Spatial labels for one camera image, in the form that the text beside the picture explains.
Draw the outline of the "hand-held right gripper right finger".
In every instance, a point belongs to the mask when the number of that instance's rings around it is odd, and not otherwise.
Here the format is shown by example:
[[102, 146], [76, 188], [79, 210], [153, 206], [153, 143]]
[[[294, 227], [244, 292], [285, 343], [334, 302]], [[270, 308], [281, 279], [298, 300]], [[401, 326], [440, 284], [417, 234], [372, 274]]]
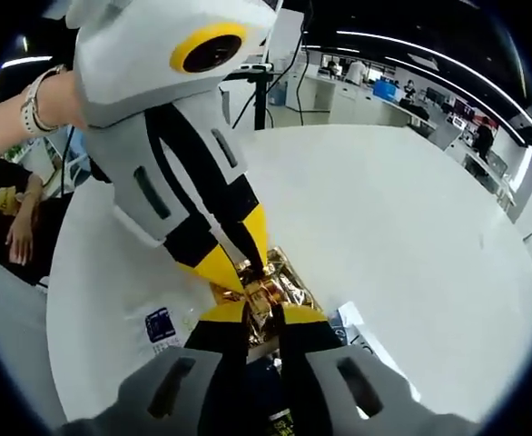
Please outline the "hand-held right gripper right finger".
[[410, 435], [406, 381], [377, 357], [340, 343], [310, 307], [273, 309], [282, 382], [298, 435]]

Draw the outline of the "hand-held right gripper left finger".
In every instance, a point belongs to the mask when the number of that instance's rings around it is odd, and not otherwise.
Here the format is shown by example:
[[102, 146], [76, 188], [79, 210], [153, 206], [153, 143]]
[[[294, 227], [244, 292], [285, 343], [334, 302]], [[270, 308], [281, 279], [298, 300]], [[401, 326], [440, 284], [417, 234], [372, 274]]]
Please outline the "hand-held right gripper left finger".
[[182, 347], [169, 347], [121, 385], [117, 435], [217, 435], [239, 404], [248, 353], [245, 302], [204, 313]]

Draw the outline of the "person's left hand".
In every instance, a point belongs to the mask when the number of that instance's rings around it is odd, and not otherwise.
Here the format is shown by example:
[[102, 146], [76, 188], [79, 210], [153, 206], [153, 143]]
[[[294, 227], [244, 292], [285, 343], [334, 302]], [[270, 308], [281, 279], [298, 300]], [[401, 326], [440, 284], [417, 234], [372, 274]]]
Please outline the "person's left hand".
[[73, 72], [45, 78], [38, 88], [36, 102], [38, 118], [44, 125], [60, 127], [70, 124], [81, 131], [87, 128]]

